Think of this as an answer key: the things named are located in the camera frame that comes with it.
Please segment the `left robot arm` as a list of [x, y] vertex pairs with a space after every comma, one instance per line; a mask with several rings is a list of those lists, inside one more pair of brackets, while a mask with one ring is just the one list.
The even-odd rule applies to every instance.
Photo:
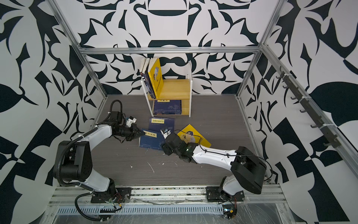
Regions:
[[60, 186], [82, 187], [102, 201], [113, 198], [117, 194], [114, 181], [94, 170], [91, 151], [110, 137], [132, 141], [144, 136], [145, 132], [135, 122], [134, 117], [126, 119], [121, 112], [111, 112], [89, 132], [80, 134], [74, 140], [61, 142], [53, 168], [53, 176]]

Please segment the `yellow book with figure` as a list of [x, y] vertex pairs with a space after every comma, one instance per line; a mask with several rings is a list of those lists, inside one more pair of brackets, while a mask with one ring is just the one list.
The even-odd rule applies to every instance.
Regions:
[[164, 86], [159, 58], [154, 57], [150, 59], [148, 75], [151, 81], [154, 99], [158, 99]]

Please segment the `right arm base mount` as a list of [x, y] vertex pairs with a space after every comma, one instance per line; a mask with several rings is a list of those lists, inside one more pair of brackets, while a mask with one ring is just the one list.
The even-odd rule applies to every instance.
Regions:
[[229, 195], [220, 187], [206, 187], [206, 199], [208, 202], [243, 202], [244, 192], [239, 191], [234, 196]]

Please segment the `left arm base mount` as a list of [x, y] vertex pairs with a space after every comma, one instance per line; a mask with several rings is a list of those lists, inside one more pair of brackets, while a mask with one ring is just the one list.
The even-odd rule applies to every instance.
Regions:
[[132, 188], [130, 187], [121, 187], [116, 188], [114, 191], [110, 192], [94, 192], [92, 194], [91, 203], [106, 203], [110, 199], [115, 203], [124, 203], [128, 201], [131, 197]]

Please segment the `purple book with old man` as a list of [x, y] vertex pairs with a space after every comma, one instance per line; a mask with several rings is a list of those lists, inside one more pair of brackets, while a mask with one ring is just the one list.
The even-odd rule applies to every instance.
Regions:
[[152, 82], [150, 80], [150, 77], [149, 77], [149, 73], [148, 73], [148, 66], [149, 66], [149, 62], [150, 62], [150, 58], [148, 58], [145, 66], [144, 66], [144, 69], [143, 69], [143, 78], [144, 78], [144, 83], [148, 89], [148, 92], [151, 96], [152, 99], [156, 99], [156, 96], [155, 96], [155, 93], [154, 93], [154, 90], [153, 90], [153, 86], [152, 86]]

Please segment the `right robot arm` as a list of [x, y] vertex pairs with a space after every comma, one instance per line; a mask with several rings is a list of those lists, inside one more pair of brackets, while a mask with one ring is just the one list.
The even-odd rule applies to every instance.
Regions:
[[165, 142], [162, 149], [166, 155], [177, 155], [188, 163], [209, 164], [231, 171], [232, 175], [223, 178], [219, 192], [234, 196], [241, 191], [261, 194], [266, 162], [246, 147], [237, 150], [220, 150], [205, 147], [199, 143], [186, 143], [176, 133], [161, 131]]

